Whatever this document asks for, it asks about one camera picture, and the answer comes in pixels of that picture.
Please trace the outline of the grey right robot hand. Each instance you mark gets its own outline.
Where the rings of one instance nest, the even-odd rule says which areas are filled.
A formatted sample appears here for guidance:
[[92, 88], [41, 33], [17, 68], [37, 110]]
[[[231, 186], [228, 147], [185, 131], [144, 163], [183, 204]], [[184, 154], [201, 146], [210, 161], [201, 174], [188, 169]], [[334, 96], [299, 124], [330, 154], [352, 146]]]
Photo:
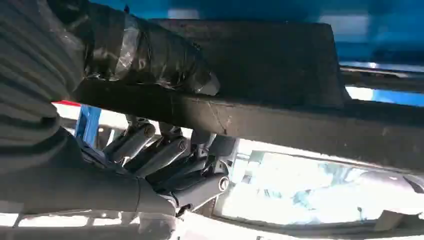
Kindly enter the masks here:
[[172, 215], [148, 183], [85, 160], [54, 102], [89, 79], [215, 95], [200, 51], [152, 22], [88, 0], [0, 3], [0, 199], [23, 211]]

